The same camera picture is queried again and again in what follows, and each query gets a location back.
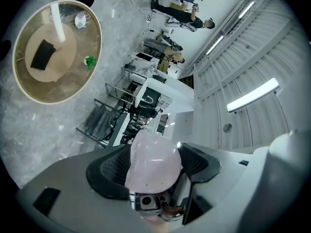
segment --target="ceiling light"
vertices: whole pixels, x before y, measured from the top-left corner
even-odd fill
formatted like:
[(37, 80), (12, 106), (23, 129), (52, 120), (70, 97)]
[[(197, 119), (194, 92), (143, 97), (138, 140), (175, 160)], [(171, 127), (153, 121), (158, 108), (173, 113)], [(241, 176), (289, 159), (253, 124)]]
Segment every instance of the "ceiling light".
[(275, 78), (272, 78), (268, 82), (264, 83), (262, 86), (258, 87), (257, 89), (253, 90), (252, 92), (246, 94), (245, 96), (235, 100), (227, 105), (228, 112), (236, 111), (257, 99), (262, 98), (263, 96), (267, 95), (268, 93), (272, 92), (278, 88), (278, 82)]
[(239, 15), (239, 18), (242, 18), (243, 16), (245, 16), (245, 14), (253, 7), (253, 5), (255, 4), (255, 2), (251, 2), (247, 8)]
[(206, 55), (209, 55), (209, 53), (213, 51), (213, 49), (223, 40), (223, 38), (223, 36), (220, 36), (215, 44), (207, 51)]

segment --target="fluorescent light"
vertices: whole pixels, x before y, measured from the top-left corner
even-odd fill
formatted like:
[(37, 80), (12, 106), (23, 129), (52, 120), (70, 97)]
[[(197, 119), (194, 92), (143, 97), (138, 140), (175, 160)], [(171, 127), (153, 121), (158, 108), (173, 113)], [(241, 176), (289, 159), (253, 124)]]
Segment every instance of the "fluorescent light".
[(51, 12), (52, 12), (54, 26), (55, 26), (56, 33), (58, 36), (58, 40), (60, 42), (64, 42), (66, 41), (66, 37), (65, 37), (65, 33), (64, 33), (63, 25), (62, 25), (62, 20), (59, 14), (58, 3), (51, 4)]
[(223, 40), (223, 38), (223, 36), (220, 36), (215, 44), (207, 51), (206, 55), (209, 55), (209, 53), (213, 51), (213, 49)]
[(262, 98), (263, 96), (267, 95), (269, 92), (278, 88), (278, 82), (275, 78), (272, 78), (268, 82), (264, 83), (262, 86), (258, 87), (257, 89), (253, 90), (252, 92), (246, 94), (245, 96), (235, 100), (227, 105), (228, 112), (233, 112), (237, 109), (240, 109), (257, 99)]
[(251, 7), (253, 7), (253, 5), (255, 4), (255, 2), (251, 2), (247, 8), (239, 15), (239, 18), (242, 18), (243, 16), (245, 16), (245, 14), (251, 9)]

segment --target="person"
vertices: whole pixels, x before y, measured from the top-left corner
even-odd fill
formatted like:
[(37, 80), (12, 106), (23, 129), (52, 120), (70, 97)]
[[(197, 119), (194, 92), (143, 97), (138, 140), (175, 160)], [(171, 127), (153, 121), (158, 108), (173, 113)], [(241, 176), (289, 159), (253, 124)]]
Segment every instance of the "person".
[(180, 11), (171, 7), (164, 7), (162, 5), (159, 5), (159, 0), (152, 0), (151, 1), (151, 9), (156, 9), (159, 12), (165, 13), (167, 15), (170, 15), (174, 17), (179, 22), (183, 23), (189, 23), (190, 25), (197, 28), (197, 29), (213, 29), (215, 28), (215, 23), (213, 22), (213, 19), (206, 20), (203, 22), (200, 18), (196, 17), (196, 7), (197, 5), (193, 5), (192, 12), (188, 13), (185, 11)]
[(135, 108), (133, 105), (130, 107), (129, 111), (130, 114), (140, 115), (141, 117), (145, 118), (155, 118), (158, 113), (163, 113), (162, 109), (156, 111), (154, 108)]
[(160, 41), (145, 38), (141, 41), (141, 45), (147, 46), (149, 48), (152, 48), (152, 49), (158, 50), (159, 52), (164, 53), (165, 59), (173, 63), (178, 63), (178, 62), (184, 63), (185, 62), (185, 59), (181, 53), (174, 51), (172, 47)]

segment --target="cable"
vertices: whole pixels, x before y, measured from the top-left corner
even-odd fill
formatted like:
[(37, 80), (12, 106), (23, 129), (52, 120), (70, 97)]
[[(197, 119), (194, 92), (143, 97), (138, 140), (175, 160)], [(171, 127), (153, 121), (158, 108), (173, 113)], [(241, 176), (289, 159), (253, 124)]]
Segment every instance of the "cable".
[(146, 35), (148, 31), (157, 33), (157, 32), (155, 32), (154, 30), (150, 30), (150, 29), (149, 29), (150, 23), (151, 23), (152, 19), (154, 19), (154, 18), (155, 18), (155, 13), (154, 13), (153, 11), (151, 11), (151, 12), (147, 15), (147, 20), (149, 21), (149, 23), (148, 23), (147, 29), (146, 29), (144, 32), (142, 32), (143, 35)]
[(135, 9), (137, 9), (137, 10), (145, 17), (145, 19), (146, 19), (146, 15), (145, 15), (139, 8), (137, 8), (137, 7), (135, 6), (135, 4), (133, 3), (132, 0), (130, 0), (130, 1), (131, 1), (131, 3), (132, 3), (133, 7), (134, 7)]

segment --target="round table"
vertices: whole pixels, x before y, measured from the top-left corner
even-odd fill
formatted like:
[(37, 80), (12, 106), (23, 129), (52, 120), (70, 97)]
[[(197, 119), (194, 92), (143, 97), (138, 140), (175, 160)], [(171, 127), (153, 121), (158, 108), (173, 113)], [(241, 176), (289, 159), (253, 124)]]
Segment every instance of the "round table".
[[(86, 24), (77, 27), (75, 18), (81, 13), (86, 15)], [(89, 81), (101, 46), (101, 28), (89, 7), (74, 0), (52, 2), (36, 11), (19, 32), (13, 52), (15, 79), (36, 102), (63, 102)], [(84, 64), (87, 56), (97, 59), (91, 70)], [(44, 63), (39, 67), (44, 70), (34, 59)]]

